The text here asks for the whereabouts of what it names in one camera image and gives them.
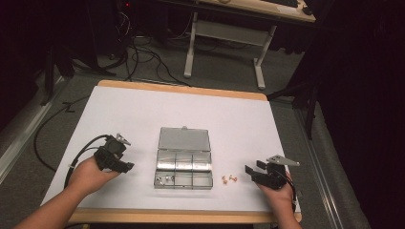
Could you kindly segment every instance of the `white paper sheet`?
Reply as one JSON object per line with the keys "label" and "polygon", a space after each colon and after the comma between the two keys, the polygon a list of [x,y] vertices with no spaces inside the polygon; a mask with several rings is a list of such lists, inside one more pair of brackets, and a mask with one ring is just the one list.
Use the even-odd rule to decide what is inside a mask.
{"label": "white paper sheet", "polygon": [[[212,190],[154,189],[160,127],[182,126],[208,130]],[[245,165],[260,170],[257,159],[284,155],[267,101],[108,87],[95,87],[43,202],[62,191],[68,165],[84,145],[98,135],[116,133],[132,143],[122,160],[135,166],[79,207],[269,211],[264,195],[245,173]],[[99,140],[92,146],[104,143]],[[230,175],[237,182],[223,185],[222,176]]]}

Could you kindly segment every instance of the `table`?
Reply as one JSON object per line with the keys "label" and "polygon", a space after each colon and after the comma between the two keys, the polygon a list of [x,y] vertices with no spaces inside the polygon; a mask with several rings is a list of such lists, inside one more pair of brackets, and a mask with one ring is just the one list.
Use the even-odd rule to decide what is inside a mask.
{"label": "table", "polygon": [[[127,100],[125,100],[125,97],[122,97],[122,100],[124,100],[123,103],[108,103],[111,101],[117,101],[119,98],[117,94],[147,94],[146,98],[150,99],[150,101],[144,101],[144,104],[148,104],[147,102],[152,101],[153,103],[143,106],[141,100],[145,99],[135,96],[132,96]],[[156,94],[160,98],[159,101],[154,100],[153,96]],[[196,106],[195,109],[187,109],[184,107],[180,112],[179,110],[167,109],[167,111],[171,111],[172,114],[164,112],[164,115],[162,115],[160,120],[157,120],[156,117],[149,116],[156,112],[163,112],[165,108],[158,105],[170,104],[170,101],[173,101],[171,98],[177,98],[174,104],[181,104],[183,106],[185,103],[191,101],[200,104],[201,106]],[[137,106],[130,104],[130,101],[132,100],[136,101]],[[225,111],[220,110],[216,114],[209,116],[211,112],[206,108],[209,108],[212,104],[218,105],[221,103],[229,104],[228,108],[234,109],[238,109],[240,106],[243,106],[241,109],[255,107],[258,109],[257,111],[250,109],[249,112],[251,113],[251,118],[246,118],[240,123],[234,122],[232,118],[239,118],[238,115],[244,114],[235,114],[234,117],[223,116],[224,114],[227,114],[227,112],[233,112],[225,107],[223,107]],[[127,111],[118,111],[118,107],[124,107]],[[260,112],[260,107],[267,110],[269,113]],[[206,111],[206,113],[201,116],[201,119],[208,119],[211,125],[207,124],[207,122],[197,120],[195,116],[190,114],[190,111],[191,113]],[[120,121],[120,119],[124,117],[130,119],[125,119],[127,121],[124,122]],[[266,121],[261,121],[259,117],[265,118]],[[159,138],[159,129],[156,130],[153,125],[159,126],[162,122],[173,125],[177,121],[192,124],[193,126],[189,126],[189,128],[198,128],[198,123],[202,123],[209,131],[213,156],[214,187],[211,191],[199,191],[197,196],[195,196],[195,193],[180,193],[181,198],[171,196],[169,197],[170,199],[168,199],[166,196],[172,194],[167,193],[167,190],[163,190],[163,193],[161,190],[154,190],[153,180],[149,180],[149,176],[154,175],[153,173],[151,174],[149,170],[151,170],[151,167],[155,166],[154,160],[156,162],[156,151],[158,146],[157,138]],[[221,131],[226,122],[234,122],[234,126],[239,128],[240,132],[236,132],[235,130]],[[127,174],[121,175],[117,179],[112,180],[104,186],[103,189],[85,198],[70,218],[70,222],[266,223],[275,221],[275,217],[266,207],[266,200],[263,195],[250,181],[250,177],[245,174],[243,168],[244,164],[254,167],[256,159],[264,159],[263,157],[272,156],[273,154],[284,154],[275,128],[271,109],[263,94],[109,80],[100,81],[98,87],[93,91],[86,109],[77,124],[71,142],[69,143],[65,156],[62,158],[59,168],[57,169],[44,202],[61,191],[64,176],[68,169],[67,165],[70,163],[71,159],[75,157],[75,153],[72,152],[81,149],[90,138],[96,136],[96,133],[105,134],[106,132],[111,132],[115,129],[121,129],[121,134],[133,143],[133,146],[128,147],[127,151],[124,152],[122,160],[135,162],[134,169]],[[238,136],[243,134],[251,135],[251,131],[260,132],[260,130],[263,131],[263,135],[265,135],[264,137],[249,138],[249,136]],[[228,135],[232,139],[235,138],[231,144],[227,143],[229,139],[225,139]],[[236,138],[246,138],[245,141],[253,142],[252,145],[246,145],[240,143]],[[242,155],[241,152],[239,152],[245,152],[247,150],[257,152],[255,158],[251,158],[251,153]],[[229,157],[229,155],[226,154],[226,151],[235,153],[235,156]],[[230,165],[227,166],[222,164],[222,161],[225,161]],[[225,167],[227,168],[227,171],[231,171],[234,176],[238,177],[237,183],[231,183],[229,186],[222,185],[221,176],[224,173]],[[114,192],[114,194],[119,192],[119,195],[114,195],[112,197],[110,192]],[[132,207],[132,204],[134,204],[131,202],[132,198],[136,199],[136,205],[138,205],[138,207]],[[235,202],[234,198],[239,199],[241,202],[237,202],[234,206],[231,206],[231,208],[237,209],[236,211],[231,211],[226,204]],[[154,203],[146,201],[144,205],[142,205],[143,199],[154,201]],[[189,204],[190,206],[181,205],[178,207],[159,206],[163,202],[170,202],[172,200],[179,201],[180,204],[182,201],[188,201],[191,204]],[[114,207],[117,201],[123,201],[119,204],[121,207]],[[216,201],[218,201],[218,206],[215,206],[215,208],[219,210],[210,210],[209,208],[211,208],[211,206],[208,206],[209,204],[206,204],[206,206],[203,204],[204,202],[207,202],[214,203],[215,205]],[[194,209],[191,205],[198,206],[199,209]],[[299,206],[295,217],[298,220],[301,220],[302,218]]]}
{"label": "table", "polygon": [[[305,5],[305,2],[302,0],[299,0],[297,9],[260,0],[231,0],[227,4],[221,3],[218,0],[197,0],[196,4],[199,3],[208,3],[239,10],[249,10],[257,13],[264,13],[277,17],[285,17],[287,19],[303,22],[315,22],[315,17],[313,15],[306,15],[302,12],[302,8]],[[271,43],[271,39],[274,35],[274,32],[276,31],[276,28],[276,25],[272,25],[269,31],[255,31],[246,28],[229,26],[221,23],[208,22],[199,20],[198,14],[194,12],[190,45],[187,52],[184,68],[184,76],[187,78],[191,77],[194,60],[194,42],[196,35],[207,36],[263,47],[259,58],[253,59],[253,67],[255,70],[259,89],[265,89],[266,84],[263,79],[261,65],[266,56],[268,46]]]}

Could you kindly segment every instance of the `white metal desk leg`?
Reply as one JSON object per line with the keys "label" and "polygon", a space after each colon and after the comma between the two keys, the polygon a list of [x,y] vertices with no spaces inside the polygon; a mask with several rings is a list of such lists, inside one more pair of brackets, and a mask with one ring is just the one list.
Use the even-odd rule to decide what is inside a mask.
{"label": "white metal desk leg", "polygon": [[271,27],[270,32],[268,33],[268,37],[266,38],[265,44],[263,45],[262,53],[260,54],[259,59],[258,58],[253,59],[254,71],[256,73],[256,78],[257,78],[257,86],[261,90],[266,88],[265,80],[263,79],[263,73],[262,73],[262,62],[266,56],[268,46],[271,43],[271,39],[273,39],[273,35],[274,35],[274,32],[276,31],[276,29],[277,29],[277,26]]}
{"label": "white metal desk leg", "polygon": [[191,27],[190,46],[188,47],[187,58],[185,59],[184,77],[186,78],[191,77],[191,72],[193,71],[194,41],[196,39],[197,16],[198,14],[194,12],[193,25]]}

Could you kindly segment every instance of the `black keyboard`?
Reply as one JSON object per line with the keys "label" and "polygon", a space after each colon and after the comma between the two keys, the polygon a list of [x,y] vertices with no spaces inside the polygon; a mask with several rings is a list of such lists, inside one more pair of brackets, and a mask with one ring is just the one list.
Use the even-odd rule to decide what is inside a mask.
{"label": "black keyboard", "polygon": [[283,6],[288,6],[288,7],[294,7],[294,8],[298,7],[297,0],[262,0],[262,1],[269,2],[269,3],[275,3],[275,4],[279,4],[279,5],[283,5]]}

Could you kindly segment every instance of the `wooden desk edge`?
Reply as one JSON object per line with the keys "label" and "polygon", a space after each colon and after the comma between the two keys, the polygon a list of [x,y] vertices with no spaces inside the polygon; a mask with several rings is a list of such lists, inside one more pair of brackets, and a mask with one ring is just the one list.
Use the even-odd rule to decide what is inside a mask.
{"label": "wooden desk edge", "polygon": [[234,97],[234,98],[244,98],[244,99],[267,101],[267,98],[264,94],[258,94],[258,93],[234,92],[234,91],[226,91],[226,90],[171,86],[171,85],[150,84],[150,83],[101,80],[100,82],[98,82],[98,86],[113,87],[113,88],[126,88],[126,89],[140,89],[140,90],[168,92],[168,93],[213,95],[213,96],[221,96],[221,97]]}
{"label": "wooden desk edge", "polygon": [[[301,213],[295,213],[298,221]],[[276,222],[271,213],[223,211],[174,211],[132,209],[78,208],[69,222],[151,222],[151,223],[271,223]]]}

